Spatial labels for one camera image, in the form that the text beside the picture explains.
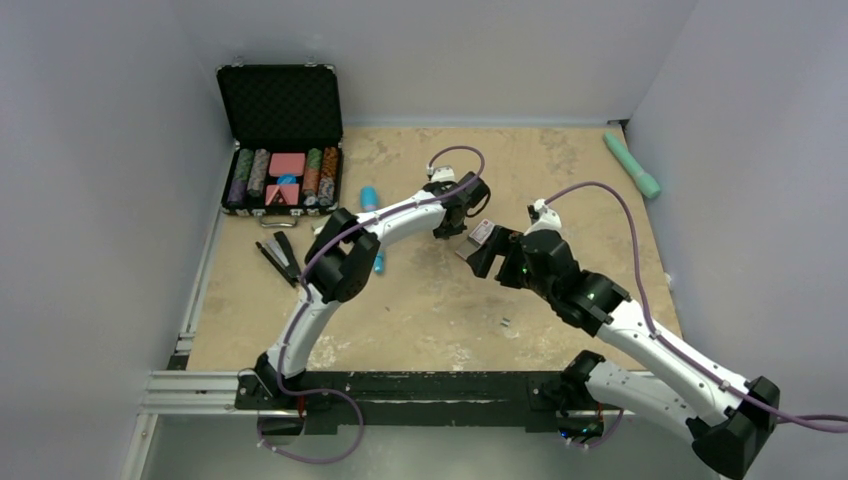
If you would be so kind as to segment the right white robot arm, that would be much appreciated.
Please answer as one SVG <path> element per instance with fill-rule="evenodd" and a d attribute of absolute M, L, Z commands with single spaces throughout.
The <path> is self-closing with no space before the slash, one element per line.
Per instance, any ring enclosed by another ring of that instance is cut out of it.
<path fill-rule="evenodd" d="M 637 378 L 608 360 L 564 376 L 561 392 L 576 407 L 596 399 L 654 421 L 689 441 L 716 473 L 741 479 L 776 427 L 779 388 L 749 380 L 697 352 L 661 326 L 620 285 L 585 270 L 554 230 L 520 233 L 501 226 L 465 261 L 479 278 L 528 289 L 567 325 L 635 359 L 652 373 Z"/>

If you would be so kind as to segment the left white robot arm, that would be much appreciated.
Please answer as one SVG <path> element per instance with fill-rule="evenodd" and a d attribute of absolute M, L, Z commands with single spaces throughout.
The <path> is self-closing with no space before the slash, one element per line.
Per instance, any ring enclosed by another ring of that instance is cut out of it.
<path fill-rule="evenodd" d="M 367 285 L 381 249 L 429 231 L 448 239 L 466 230 L 470 211 L 491 195 L 474 172 L 455 182 L 451 176 L 430 181 L 401 202 L 359 214 L 334 212 L 306 255 L 296 306 L 278 339 L 257 358 L 253 368 L 259 395 L 272 408 L 297 399 L 298 382 L 311 351 L 341 304 Z"/>

